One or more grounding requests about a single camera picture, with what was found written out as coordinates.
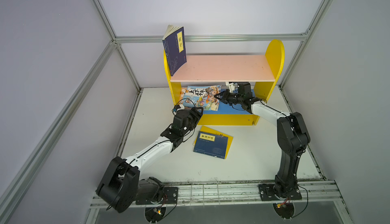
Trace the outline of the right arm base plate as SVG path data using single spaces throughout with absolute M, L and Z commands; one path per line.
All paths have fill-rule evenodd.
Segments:
M 293 187 L 284 189 L 277 184 L 262 183 L 258 185 L 258 188 L 262 201 L 284 201 L 286 199 L 302 200 L 302 195 L 297 184 Z

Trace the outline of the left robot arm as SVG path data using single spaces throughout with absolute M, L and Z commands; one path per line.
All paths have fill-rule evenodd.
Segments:
M 184 142 L 185 136 L 198 125 L 203 110 L 202 107 L 178 108 L 173 122 L 154 143 L 132 156 L 112 159 L 96 194 L 118 213 L 127 210 L 135 201 L 160 203 L 165 197 L 164 184 L 154 177 L 140 179 L 140 175 Z

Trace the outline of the yellow pink blue bookshelf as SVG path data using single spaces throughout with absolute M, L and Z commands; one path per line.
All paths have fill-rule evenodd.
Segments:
M 256 97 L 268 101 L 282 74 L 285 48 L 282 41 L 272 40 L 264 55 L 188 55 L 187 62 L 174 75 L 170 74 L 167 59 L 164 68 L 174 104 L 187 83 L 225 85 L 227 82 L 252 83 Z

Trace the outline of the dark blue standing book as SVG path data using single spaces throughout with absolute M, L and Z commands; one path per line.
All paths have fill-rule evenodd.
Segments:
M 162 38 L 170 76 L 187 62 L 184 27 L 169 25 Z

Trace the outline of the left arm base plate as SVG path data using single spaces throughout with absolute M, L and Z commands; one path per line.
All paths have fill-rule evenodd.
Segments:
M 165 187 L 162 193 L 162 197 L 158 201 L 151 200 L 137 200 L 136 205 L 162 205 L 165 204 L 177 204 L 179 197 L 179 188 L 178 187 Z

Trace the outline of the light blue comic book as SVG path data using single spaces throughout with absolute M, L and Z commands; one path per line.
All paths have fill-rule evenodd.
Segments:
M 219 101 L 214 95 L 221 92 L 221 85 L 188 86 L 182 88 L 179 104 L 185 107 L 202 107 L 204 110 L 218 111 Z

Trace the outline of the yellow cartoon book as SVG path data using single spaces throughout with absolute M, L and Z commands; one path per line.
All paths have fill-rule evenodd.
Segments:
M 227 134 L 224 134 L 224 133 L 222 133 L 222 132 L 219 132 L 219 131 L 217 131 L 217 130 L 211 129 L 211 128 L 206 127 L 206 126 L 202 126 L 202 127 L 200 128 L 200 131 L 202 131 L 202 132 L 207 132 L 207 133 L 212 133 L 212 134 L 216 134 L 216 135 L 223 135 L 223 136 L 228 137 L 228 138 L 229 138 L 229 142 L 228 142 L 228 146 L 227 146 L 226 157 L 228 156 L 228 153 L 229 153 L 231 144 L 232 144 L 233 139 L 234 139 L 232 136 L 227 135 Z

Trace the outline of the dark blue book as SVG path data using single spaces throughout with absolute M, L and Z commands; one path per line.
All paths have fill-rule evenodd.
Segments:
M 184 27 L 169 25 L 162 38 L 170 76 L 187 62 Z
M 229 138 L 226 136 L 200 131 L 193 151 L 195 153 L 225 159 L 228 142 Z

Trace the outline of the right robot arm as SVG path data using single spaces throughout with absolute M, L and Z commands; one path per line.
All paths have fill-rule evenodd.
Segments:
M 267 105 L 264 99 L 253 95 L 250 83 L 238 83 L 237 86 L 237 93 L 227 89 L 214 95 L 214 98 L 229 106 L 239 104 L 244 111 L 257 115 L 276 126 L 277 143 L 282 150 L 280 167 L 275 175 L 275 184 L 263 184 L 260 187 L 260 191 L 271 194 L 266 196 L 261 194 L 261 198 L 301 200 L 297 171 L 300 158 L 310 143 L 303 116 L 298 112 L 282 112 Z

